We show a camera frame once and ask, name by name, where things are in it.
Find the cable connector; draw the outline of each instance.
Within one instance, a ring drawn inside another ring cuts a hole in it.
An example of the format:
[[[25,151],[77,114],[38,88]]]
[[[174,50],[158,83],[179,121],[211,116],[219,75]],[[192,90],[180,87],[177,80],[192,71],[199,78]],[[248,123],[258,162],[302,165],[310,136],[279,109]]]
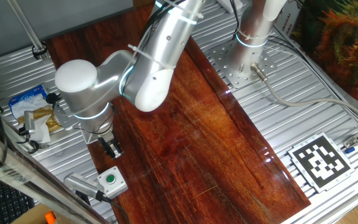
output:
[[[260,80],[261,80],[262,82],[266,82],[266,81],[267,81],[267,77],[266,77],[265,73],[259,68],[258,64],[253,63],[253,64],[251,65],[251,70],[252,70],[253,72],[255,72],[256,74],[258,74],[258,77],[260,78]]]

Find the gray cable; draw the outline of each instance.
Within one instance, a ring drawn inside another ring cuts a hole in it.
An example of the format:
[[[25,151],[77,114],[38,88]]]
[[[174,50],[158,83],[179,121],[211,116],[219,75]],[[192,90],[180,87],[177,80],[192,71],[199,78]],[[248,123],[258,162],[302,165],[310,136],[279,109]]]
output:
[[[281,99],[279,96],[277,96],[277,94],[274,92],[272,86],[270,86],[269,81],[265,80],[264,83],[266,84],[268,90],[271,92],[271,94],[281,103],[287,106],[308,106],[311,105],[313,103],[320,103],[320,102],[332,102],[332,103],[336,103],[339,105],[343,105],[346,106],[347,108],[349,108],[350,110],[352,110],[356,115],[358,115],[358,109],[352,105],[350,105],[349,103],[346,103],[345,101],[342,100],[337,100],[337,99],[332,99],[332,98],[322,98],[322,99],[315,99],[315,100],[310,100],[310,101],[304,101],[304,102],[300,102],[300,103],[291,103],[291,102],[287,102],[283,99]]]

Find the black keyboard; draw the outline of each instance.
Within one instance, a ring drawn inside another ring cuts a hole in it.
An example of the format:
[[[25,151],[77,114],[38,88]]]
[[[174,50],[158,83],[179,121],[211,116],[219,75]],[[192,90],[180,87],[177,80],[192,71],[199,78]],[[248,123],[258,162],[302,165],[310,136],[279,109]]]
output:
[[[32,198],[0,181],[0,224],[12,223],[32,207]]]

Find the metal mounting plate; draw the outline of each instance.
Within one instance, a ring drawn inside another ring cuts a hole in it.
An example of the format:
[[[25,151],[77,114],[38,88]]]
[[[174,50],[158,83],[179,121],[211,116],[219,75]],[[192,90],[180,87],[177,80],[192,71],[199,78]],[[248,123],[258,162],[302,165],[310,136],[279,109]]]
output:
[[[258,80],[259,77],[255,73],[243,74],[239,73],[237,69],[232,69],[226,66],[224,58],[232,43],[233,40],[211,49],[209,51],[209,56],[214,60],[214,68],[217,71],[220,70],[234,88],[242,88],[243,86],[251,84],[252,81]],[[267,75],[276,71],[277,66],[265,52],[262,52],[259,67]]]

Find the glossy wooden surface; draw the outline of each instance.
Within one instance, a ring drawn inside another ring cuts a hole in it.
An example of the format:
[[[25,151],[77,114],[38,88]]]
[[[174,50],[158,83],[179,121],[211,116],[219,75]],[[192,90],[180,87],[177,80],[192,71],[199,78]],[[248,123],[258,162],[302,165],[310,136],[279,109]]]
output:
[[[56,67],[78,58],[100,65],[137,44],[150,11],[47,41]],[[129,190],[116,202],[131,223],[281,223],[310,204],[194,40],[162,106],[143,113],[123,98],[113,104],[124,155],[112,161],[98,143],[88,148],[99,173],[118,166],[123,174]]]

